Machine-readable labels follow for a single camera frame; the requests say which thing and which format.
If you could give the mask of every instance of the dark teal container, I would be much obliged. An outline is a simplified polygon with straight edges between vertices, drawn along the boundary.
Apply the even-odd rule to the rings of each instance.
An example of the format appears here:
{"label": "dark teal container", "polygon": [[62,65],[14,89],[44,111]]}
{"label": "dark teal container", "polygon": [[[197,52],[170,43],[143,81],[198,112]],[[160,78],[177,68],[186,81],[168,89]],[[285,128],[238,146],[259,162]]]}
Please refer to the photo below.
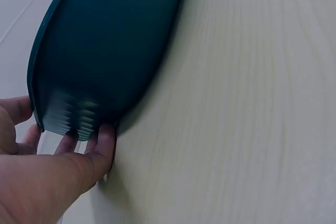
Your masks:
{"label": "dark teal container", "polygon": [[36,35],[28,91],[37,123],[80,140],[115,123],[149,85],[179,0],[53,0]]}

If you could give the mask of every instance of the wood grain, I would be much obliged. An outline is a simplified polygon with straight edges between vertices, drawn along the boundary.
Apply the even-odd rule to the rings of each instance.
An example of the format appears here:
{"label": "wood grain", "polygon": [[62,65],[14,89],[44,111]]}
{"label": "wood grain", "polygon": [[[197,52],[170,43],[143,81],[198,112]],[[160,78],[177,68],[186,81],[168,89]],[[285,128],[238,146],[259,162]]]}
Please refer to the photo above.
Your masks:
{"label": "wood grain", "polygon": [[63,223],[335,223],[334,17],[335,0],[182,0],[108,180]]}

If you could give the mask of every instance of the finger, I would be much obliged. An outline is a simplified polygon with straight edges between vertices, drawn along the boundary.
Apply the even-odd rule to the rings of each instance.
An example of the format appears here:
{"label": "finger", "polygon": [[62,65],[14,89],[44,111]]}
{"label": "finger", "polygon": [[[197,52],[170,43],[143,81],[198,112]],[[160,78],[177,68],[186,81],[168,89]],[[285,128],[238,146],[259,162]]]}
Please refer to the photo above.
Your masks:
{"label": "finger", "polygon": [[0,106],[0,152],[2,154],[17,154],[18,145],[15,142],[16,132],[13,121],[7,110]]}
{"label": "finger", "polygon": [[28,96],[0,99],[0,106],[8,112],[14,125],[27,121],[33,113]]}
{"label": "finger", "polygon": [[30,151],[30,153],[24,153],[24,154],[36,154],[37,153],[37,146],[41,138],[42,130],[37,125],[32,125],[25,137],[23,138],[22,142],[19,144],[20,148],[25,147],[26,150]]}
{"label": "finger", "polygon": [[116,141],[116,131],[113,126],[104,124],[100,126],[97,145],[93,152],[87,153],[86,156],[91,160],[93,165],[92,181],[88,182],[89,187],[94,182],[100,180],[111,169],[114,147]]}
{"label": "finger", "polygon": [[94,152],[112,161],[115,139],[115,128],[112,125],[103,124],[99,129],[98,141]]}
{"label": "finger", "polygon": [[87,153],[90,153],[90,152],[93,152],[97,145],[97,141],[98,141],[98,133],[97,132],[92,132],[90,137],[89,137],[89,140],[88,140],[88,143],[86,145],[86,149],[84,151],[84,154],[87,154]]}
{"label": "finger", "polygon": [[69,131],[62,138],[57,149],[55,150],[55,155],[59,155],[66,152],[74,152],[78,142],[77,132]]}

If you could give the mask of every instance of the container rim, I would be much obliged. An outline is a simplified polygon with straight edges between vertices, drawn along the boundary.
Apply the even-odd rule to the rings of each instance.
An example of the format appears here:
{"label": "container rim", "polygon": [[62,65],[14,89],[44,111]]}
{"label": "container rim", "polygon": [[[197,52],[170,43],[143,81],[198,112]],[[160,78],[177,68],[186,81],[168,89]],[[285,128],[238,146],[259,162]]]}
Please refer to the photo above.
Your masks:
{"label": "container rim", "polygon": [[28,62],[28,70],[27,70],[27,87],[28,87],[28,94],[30,98],[30,105],[32,107],[32,110],[34,112],[34,117],[36,120],[36,123],[42,128],[42,131],[44,131],[43,126],[43,119],[41,117],[41,113],[39,111],[39,108],[36,106],[38,103],[37,101],[37,84],[36,84],[36,76],[35,76],[35,63],[39,51],[39,47],[41,45],[43,36],[47,30],[48,24],[57,9],[58,5],[60,4],[61,0],[52,0],[50,6],[48,7],[48,10],[41,22],[41,25],[37,31],[32,50],[30,52],[29,62]]}

